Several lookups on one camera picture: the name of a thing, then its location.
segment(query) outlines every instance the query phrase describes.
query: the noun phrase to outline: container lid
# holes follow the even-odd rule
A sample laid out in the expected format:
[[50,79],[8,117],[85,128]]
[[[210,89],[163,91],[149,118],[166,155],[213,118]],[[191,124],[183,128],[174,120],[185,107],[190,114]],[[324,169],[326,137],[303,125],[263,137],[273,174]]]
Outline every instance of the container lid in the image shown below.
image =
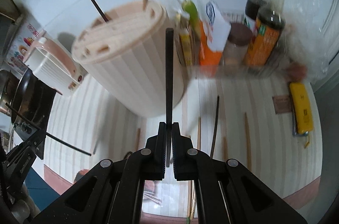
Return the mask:
[[98,63],[121,55],[147,39],[167,15],[165,8],[154,1],[149,1],[145,10],[141,1],[135,1],[106,13],[109,22],[95,20],[74,41],[72,57],[78,63]]
[[231,31],[228,36],[228,41],[237,45],[248,45],[252,39],[252,31],[242,23],[231,23]]

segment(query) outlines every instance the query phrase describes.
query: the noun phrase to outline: yellow phone case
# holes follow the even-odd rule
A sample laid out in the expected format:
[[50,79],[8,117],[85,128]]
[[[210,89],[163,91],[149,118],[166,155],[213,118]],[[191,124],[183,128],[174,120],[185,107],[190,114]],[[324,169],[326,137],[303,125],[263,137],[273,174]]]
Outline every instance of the yellow phone case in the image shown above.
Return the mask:
[[305,85],[299,82],[291,82],[289,90],[292,95],[294,112],[297,121],[297,132],[304,134],[313,130],[313,118],[310,100],[308,99]]

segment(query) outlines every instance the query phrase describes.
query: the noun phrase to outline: cooking pot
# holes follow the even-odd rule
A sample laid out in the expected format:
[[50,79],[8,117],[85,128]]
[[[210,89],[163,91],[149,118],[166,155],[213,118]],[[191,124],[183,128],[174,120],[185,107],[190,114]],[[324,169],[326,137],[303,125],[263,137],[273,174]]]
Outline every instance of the cooking pot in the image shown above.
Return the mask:
[[15,91],[19,84],[19,79],[7,70],[0,71],[0,112],[11,116],[11,110],[6,103],[11,104]]
[[[16,88],[14,98],[11,102],[11,106],[29,120],[33,119],[41,101],[41,84],[42,82],[33,75],[31,69],[27,68]],[[20,124],[22,121],[16,113],[12,112],[11,122],[13,124]]]

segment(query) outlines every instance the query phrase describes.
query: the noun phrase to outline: screw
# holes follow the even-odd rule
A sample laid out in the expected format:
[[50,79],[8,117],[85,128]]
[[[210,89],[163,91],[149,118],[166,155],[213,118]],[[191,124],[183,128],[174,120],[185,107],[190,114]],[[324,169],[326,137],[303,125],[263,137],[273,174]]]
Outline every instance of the screw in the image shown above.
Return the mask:
[[107,168],[107,167],[109,167],[110,165],[111,165],[111,161],[110,161],[110,160],[107,160],[107,159],[102,160],[102,161],[100,162],[100,166],[102,166],[103,168]]
[[149,148],[144,148],[141,150],[142,155],[150,155],[151,151]]
[[230,167],[236,167],[236,166],[238,166],[238,161],[235,160],[235,159],[229,159],[229,160],[227,161],[227,163],[228,163],[228,165],[229,165]]
[[197,155],[198,151],[195,148],[190,148],[187,153],[188,155]]

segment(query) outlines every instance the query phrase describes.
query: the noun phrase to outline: kitchen counter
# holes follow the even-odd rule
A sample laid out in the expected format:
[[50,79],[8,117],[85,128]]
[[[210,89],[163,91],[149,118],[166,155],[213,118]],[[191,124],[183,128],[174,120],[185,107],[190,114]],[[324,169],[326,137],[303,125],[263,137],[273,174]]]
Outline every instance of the kitchen counter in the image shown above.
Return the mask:
[[[179,122],[182,135],[191,135],[193,145],[196,146],[198,117],[201,116],[201,150],[209,154],[219,95],[214,159],[236,158],[247,166],[246,112],[252,172],[278,196],[291,198],[306,189],[306,186],[314,185],[321,174],[320,120],[310,84],[306,84],[306,89],[314,121],[311,144],[307,149],[304,148],[307,138],[292,136],[292,114],[275,114],[272,96],[289,94],[287,83],[280,76],[260,80],[193,80],[173,110],[173,121]],[[95,154],[92,157],[79,154],[65,146],[61,147],[51,139],[46,140],[45,148],[45,165],[70,183],[79,170],[91,168],[106,157],[121,160],[126,151],[134,151],[138,127],[141,128],[138,149],[144,147],[146,139],[157,133],[159,122],[165,121],[165,115],[147,119],[135,116],[89,75],[76,95],[76,98],[74,96],[69,100],[56,96],[48,129],[70,144],[91,152],[95,150]],[[74,126],[72,120],[79,120],[80,116],[81,121]],[[316,195],[317,189],[317,186],[313,187],[312,196]],[[172,165],[167,170],[165,179],[155,183],[154,192],[161,199],[161,205],[145,201],[144,212],[186,216],[188,183],[174,179]],[[300,194],[297,197],[301,205],[310,200],[309,196],[303,197]]]

